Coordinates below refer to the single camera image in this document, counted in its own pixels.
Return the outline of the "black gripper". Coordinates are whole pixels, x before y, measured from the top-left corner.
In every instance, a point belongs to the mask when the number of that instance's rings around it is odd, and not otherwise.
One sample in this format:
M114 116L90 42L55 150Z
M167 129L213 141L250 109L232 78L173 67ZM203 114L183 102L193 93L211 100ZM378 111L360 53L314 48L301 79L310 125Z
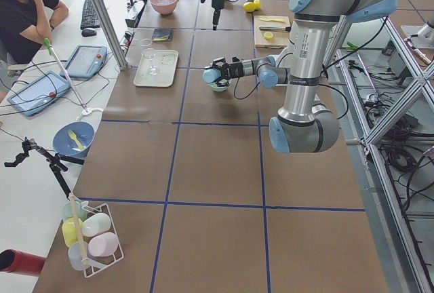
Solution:
M216 31L219 25L220 14L224 9L225 0L212 0L212 8L214 9L212 18L212 30Z
M212 68L220 71L220 78L216 81L219 83L243 76L243 65L238 57L232 57L231 63L228 63L224 57L214 59Z

